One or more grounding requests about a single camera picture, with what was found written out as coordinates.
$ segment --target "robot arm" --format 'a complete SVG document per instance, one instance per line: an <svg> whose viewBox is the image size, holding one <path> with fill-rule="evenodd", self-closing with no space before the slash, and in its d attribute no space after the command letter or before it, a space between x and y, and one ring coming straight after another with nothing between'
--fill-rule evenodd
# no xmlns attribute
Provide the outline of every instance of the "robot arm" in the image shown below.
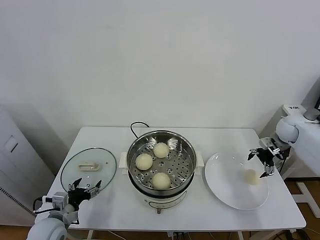
<svg viewBox="0 0 320 240"><path fill-rule="evenodd" d="M79 205L84 200L90 200L100 192L101 180L92 188L80 188L82 178L69 184L68 192L56 192L52 198L43 199L51 202L54 209L45 218L30 229L27 240L65 240L67 228L78 221Z"/></svg>
<svg viewBox="0 0 320 240"><path fill-rule="evenodd" d="M260 139L261 147L250 150L248 161L257 155L264 165L264 173L260 178L273 175L273 158L285 160L291 147L307 166L320 175L320 124L306 121L294 115L282 118L270 137Z"/></svg>

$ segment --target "floor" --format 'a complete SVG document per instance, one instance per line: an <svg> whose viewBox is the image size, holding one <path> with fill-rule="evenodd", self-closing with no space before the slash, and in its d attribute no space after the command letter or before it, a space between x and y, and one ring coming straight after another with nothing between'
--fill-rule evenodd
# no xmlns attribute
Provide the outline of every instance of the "floor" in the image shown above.
<svg viewBox="0 0 320 240"><path fill-rule="evenodd" d="M286 182L285 183L292 194L300 194L300 191L295 184L295 182ZM311 192L315 201L320 206L320 181L307 181L305 185ZM313 229L317 232L320 232L320 218L315 218L309 206L305 203L298 204L299 209L301 210L305 220L306 227ZM311 240L320 240L320 235L305 229L306 233ZM0 226L0 239L2 240L25 240L29 232L28 227L18 227L18 226ZM88 231L86 230L70 230L69 231L74 237L86 239ZM166 232L115 232L118 235L126 238L127 240L170 240ZM212 235L216 240L238 240L238 235L236 232L213 232ZM213 240L208 232L191 232L190 233L192 240ZM249 232L244 232L244 240L248 240L250 236ZM299 236L294 233L293 237L295 239L300 239ZM93 239L97 240L120 240L115 235L107 231L95 231L93 234ZM281 235L278 240L285 240L285 236ZM188 235L185 235L185 240L189 240Z"/></svg>

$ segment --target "cable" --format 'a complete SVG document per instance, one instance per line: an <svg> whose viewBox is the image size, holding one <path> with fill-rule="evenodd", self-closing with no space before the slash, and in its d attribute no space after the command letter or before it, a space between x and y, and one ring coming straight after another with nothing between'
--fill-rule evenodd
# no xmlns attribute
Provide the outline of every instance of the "cable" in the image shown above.
<svg viewBox="0 0 320 240"><path fill-rule="evenodd" d="M42 197L38 197L33 201L33 205L32 205L32 210L35 211L36 210L36 202L40 201L42 203Z"/></svg>
<svg viewBox="0 0 320 240"><path fill-rule="evenodd" d="M134 132L134 130L132 129L132 126L135 125L135 124L144 124L146 125L147 128L150 128L148 124L146 124L145 122L143 121L135 121L133 123L131 123L130 125L130 129L131 129L131 132L133 133L133 135L135 135L136 138L138 138L137 134Z"/></svg>
<svg viewBox="0 0 320 240"><path fill-rule="evenodd" d="M210 236L214 239L214 240L217 240L212 234L211 232L209 232Z"/></svg>
<svg viewBox="0 0 320 240"><path fill-rule="evenodd" d="M60 208L58 208L58 207L50 208L50 209L46 209L46 210L43 210L43 211L34 211L33 213L34 214L43 214L43 213L54 211L54 210L60 211Z"/></svg>
<svg viewBox="0 0 320 240"><path fill-rule="evenodd" d="M284 159L282 164L281 164L281 167L280 167L280 171L279 173L281 173L282 169L284 168L284 165L285 165L285 162L286 162L287 159Z"/></svg>
<svg viewBox="0 0 320 240"><path fill-rule="evenodd" d="M312 232L314 232L314 233L316 233L316 234L320 235L320 233L319 233L319 232L317 232L317 231L315 231L315 230L313 230L313 229L311 229L311 228L305 227L304 229L308 229L308 230L310 230L310 231L312 231Z"/></svg>
<svg viewBox="0 0 320 240"><path fill-rule="evenodd" d="M113 231L108 231L108 232L111 233L111 234L113 234L113 235L115 235L115 236L117 236L118 238L121 238L121 239L123 239L123 240L127 240L127 239L125 239L124 237L119 236L118 234L114 233Z"/></svg>
<svg viewBox="0 0 320 240"><path fill-rule="evenodd" d="M311 240L310 237L308 236L308 234L304 230L297 229L296 232L299 234L299 236L302 240Z"/></svg>

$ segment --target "white wall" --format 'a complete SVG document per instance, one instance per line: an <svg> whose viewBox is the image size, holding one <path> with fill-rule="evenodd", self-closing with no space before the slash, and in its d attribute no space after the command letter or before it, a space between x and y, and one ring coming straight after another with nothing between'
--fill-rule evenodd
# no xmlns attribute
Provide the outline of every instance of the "white wall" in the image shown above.
<svg viewBox="0 0 320 240"><path fill-rule="evenodd" d="M82 126L254 128L320 71L318 0L0 1L0 103L56 171Z"/></svg>

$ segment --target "table leg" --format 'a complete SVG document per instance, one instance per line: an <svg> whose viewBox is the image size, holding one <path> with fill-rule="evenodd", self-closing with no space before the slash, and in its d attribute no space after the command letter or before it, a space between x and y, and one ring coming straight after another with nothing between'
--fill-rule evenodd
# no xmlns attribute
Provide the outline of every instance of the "table leg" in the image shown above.
<svg viewBox="0 0 320 240"><path fill-rule="evenodd" d="M93 235L94 235L94 230L89 230L88 236L86 237L86 239L92 239Z"/></svg>
<svg viewBox="0 0 320 240"><path fill-rule="evenodd" d="M277 233L281 232L282 229L274 230L274 231L259 231L254 234L249 240L268 240L272 236L276 235Z"/></svg>
<svg viewBox="0 0 320 240"><path fill-rule="evenodd" d="M242 235L242 231L238 231L239 240L244 240L244 236Z"/></svg>

